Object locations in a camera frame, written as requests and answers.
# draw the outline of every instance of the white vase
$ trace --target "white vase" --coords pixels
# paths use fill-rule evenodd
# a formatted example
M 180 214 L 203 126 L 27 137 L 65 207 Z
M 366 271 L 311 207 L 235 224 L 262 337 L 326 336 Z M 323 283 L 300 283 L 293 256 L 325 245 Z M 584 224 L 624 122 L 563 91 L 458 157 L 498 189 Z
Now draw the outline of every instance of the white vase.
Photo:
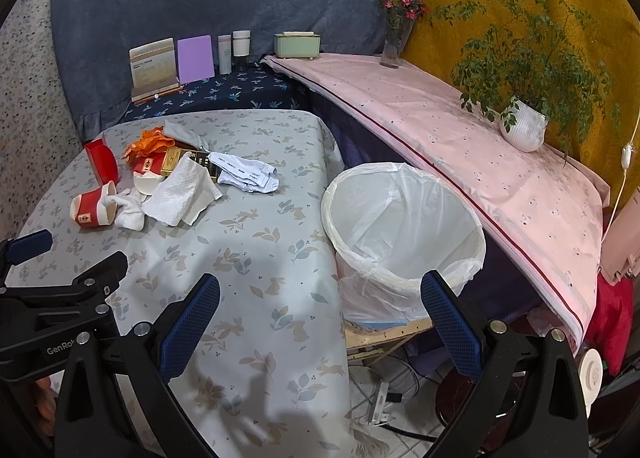
M 519 100 L 516 100 L 516 103 L 518 108 L 513 105 L 510 107 L 516 117 L 516 125 L 512 125 L 507 133 L 502 120 L 500 120 L 500 131 L 506 141 L 516 149 L 529 153 L 540 148 L 545 142 L 545 129 L 548 120 L 545 115 L 527 104 L 523 104 Z

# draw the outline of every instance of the mustard yellow fabric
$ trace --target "mustard yellow fabric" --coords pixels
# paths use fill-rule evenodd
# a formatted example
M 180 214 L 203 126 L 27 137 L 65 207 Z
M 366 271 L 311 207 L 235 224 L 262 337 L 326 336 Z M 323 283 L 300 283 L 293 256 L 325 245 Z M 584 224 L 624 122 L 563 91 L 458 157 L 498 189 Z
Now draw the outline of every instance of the mustard yellow fabric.
M 424 0 L 430 8 L 459 0 Z M 564 18 L 558 0 L 547 0 L 554 18 Z M 599 174 L 611 186 L 612 203 L 622 184 L 620 155 L 622 146 L 630 139 L 640 105 L 640 24 L 627 0 L 566 0 L 578 8 L 590 10 L 596 17 L 596 29 L 591 34 L 571 28 L 569 36 L 583 47 L 594 65 L 604 60 L 614 80 L 614 97 L 622 106 L 622 130 L 616 134 L 607 120 L 594 120 L 587 140 L 574 145 L 572 155 Z M 493 10 L 494 20 L 504 22 L 504 14 Z M 403 57 L 421 69 L 450 83 L 450 72 L 460 59 L 460 48 L 466 39 L 480 36 L 487 21 L 476 18 L 472 22 L 456 22 L 451 27 L 445 22 L 434 23 L 431 28 L 425 20 L 418 22 L 407 44 Z M 558 147 L 554 128 L 547 128 L 546 141 Z M 640 148 L 640 131 L 634 148 Z M 632 159 L 627 173 L 622 206 L 640 185 L 640 153 Z

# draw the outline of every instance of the orange wrapper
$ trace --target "orange wrapper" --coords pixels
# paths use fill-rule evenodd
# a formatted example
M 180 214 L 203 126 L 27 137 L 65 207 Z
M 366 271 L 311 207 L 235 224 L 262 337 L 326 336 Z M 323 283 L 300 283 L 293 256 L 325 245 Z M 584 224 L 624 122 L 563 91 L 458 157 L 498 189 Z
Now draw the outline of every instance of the orange wrapper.
M 138 156 L 146 157 L 151 153 L 163 153 L 175 145 L 175 140 L 162 134 L 164 128 L 154 127 L 151 131 L 143 131 L 140 140 L 127 145 L 124 157 L 132 165 Z

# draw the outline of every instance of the dark blue tablecloth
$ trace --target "dark blue tablecloth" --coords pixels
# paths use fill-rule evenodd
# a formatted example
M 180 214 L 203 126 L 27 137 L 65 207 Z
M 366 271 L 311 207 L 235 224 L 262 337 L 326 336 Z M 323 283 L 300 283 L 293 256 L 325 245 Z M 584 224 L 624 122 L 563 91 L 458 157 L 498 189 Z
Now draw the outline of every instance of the dark blue tablecloth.
M 120 123 L 213 109 L 280 108 L 311 110 L 307 89 L 266 66 L 185 84 L 179 92 L 144 104 L 129 104 Z

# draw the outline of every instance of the trash can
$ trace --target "trash can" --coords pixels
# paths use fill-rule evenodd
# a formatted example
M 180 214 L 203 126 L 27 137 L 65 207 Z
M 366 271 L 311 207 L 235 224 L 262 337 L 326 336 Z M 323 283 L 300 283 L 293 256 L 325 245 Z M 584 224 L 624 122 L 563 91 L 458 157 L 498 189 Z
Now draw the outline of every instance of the trash can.
M 456 295 L 482 268 L 475 211 L 440 178 L 407 164 L 342 172 L 322 197 L 345 319 L 382 329 L 428 317 L 422 276 L 440 272 Z

